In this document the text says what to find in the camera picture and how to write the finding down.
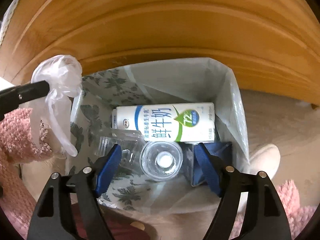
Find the clear disposable plastic glove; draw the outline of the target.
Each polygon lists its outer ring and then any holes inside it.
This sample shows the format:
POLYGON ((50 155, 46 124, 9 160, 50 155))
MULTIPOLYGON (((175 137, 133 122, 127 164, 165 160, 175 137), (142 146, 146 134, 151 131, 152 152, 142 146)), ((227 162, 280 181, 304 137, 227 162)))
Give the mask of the clear disposable plastic glove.
POLYGON ((31 136, 36 146, 40 145, 40 122, 48 125, 61 144, 65 153, 71 157, 78 152, 71 143, 72 98, 82 90, 82 66, 71 55, 56 55, 43 62, 34 70, 31 83, 47 81, 49 93, 31 101, 31 136))

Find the dark blue cardboard box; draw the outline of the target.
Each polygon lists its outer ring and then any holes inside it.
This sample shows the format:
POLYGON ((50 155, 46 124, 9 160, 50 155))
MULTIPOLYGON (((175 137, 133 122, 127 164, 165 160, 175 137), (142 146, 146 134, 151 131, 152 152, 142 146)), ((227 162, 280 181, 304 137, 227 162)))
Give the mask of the dark blue cardboard box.
POLYGON ((183 172, 191 186, 207 183, 220 193, 220 169, 232 165, 232 143, 211 142, 183 144, 183 172))

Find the white milk carton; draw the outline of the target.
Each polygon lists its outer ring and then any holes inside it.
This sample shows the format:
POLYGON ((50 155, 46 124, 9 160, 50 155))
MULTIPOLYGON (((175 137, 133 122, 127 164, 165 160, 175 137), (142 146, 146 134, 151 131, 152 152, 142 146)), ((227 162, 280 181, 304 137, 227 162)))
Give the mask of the white milk carton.
POLYGON ((139 131, 146 141, 214 142, 214 104, 121 106, 112 111, 112 128, 139 131))

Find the clear plastic water bottle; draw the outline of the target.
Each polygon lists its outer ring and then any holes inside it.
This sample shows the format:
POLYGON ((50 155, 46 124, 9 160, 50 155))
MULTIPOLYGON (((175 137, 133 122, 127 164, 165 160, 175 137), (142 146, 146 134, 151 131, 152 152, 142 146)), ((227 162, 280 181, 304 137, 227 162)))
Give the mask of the clear plastic water bottle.
POLYGON ((147 142, 139 159, 142 172, 154 181, 175 178, 183 164, 183 152, 176 142, 147 142))

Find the lined trash bin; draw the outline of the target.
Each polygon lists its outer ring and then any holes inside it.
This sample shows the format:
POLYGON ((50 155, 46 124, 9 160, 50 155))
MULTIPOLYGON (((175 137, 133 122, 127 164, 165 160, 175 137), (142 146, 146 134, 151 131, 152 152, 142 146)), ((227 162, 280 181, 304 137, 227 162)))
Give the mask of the lined trash bin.
POLYGON ((199 143, 226 165, 249 171, 246 118, 231 68, 210 58, 153 61, 82 79, 71 117, 66 172, 75 174, 114 144, 123 157, 98 202, 124 211, 187 213, 216 208, 195 157, 199 143))

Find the pink fluffy rug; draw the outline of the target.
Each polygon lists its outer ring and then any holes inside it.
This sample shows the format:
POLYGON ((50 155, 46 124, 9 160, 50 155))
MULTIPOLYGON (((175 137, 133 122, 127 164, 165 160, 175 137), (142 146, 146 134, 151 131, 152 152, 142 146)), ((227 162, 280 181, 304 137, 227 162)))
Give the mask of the pink fluffy rug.
MULTIPOLYGON (((45 161, 54 154, 52 132, 40 127, 40 146, 32 140, 30 116, 32 108, 18 108, 1 121, 1 208, 18 235, 26 239, 36 201, 18 175, 16 165, 45 161)), ((314 206, 300 205, 298 189, 291 180, 276 188, 295 238, 316 211, 314 206)))

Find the white slipper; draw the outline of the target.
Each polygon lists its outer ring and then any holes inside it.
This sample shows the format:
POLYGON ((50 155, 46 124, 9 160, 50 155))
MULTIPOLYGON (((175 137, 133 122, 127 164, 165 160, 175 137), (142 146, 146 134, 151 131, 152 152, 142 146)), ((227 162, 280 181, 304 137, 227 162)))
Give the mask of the white slipper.
POLYGON ((257 174, 260 171, 267 173, 273 179, 280 165, 280 152, 276 145, 267 144, 255 150, 250 156, 250 174, 257 174))

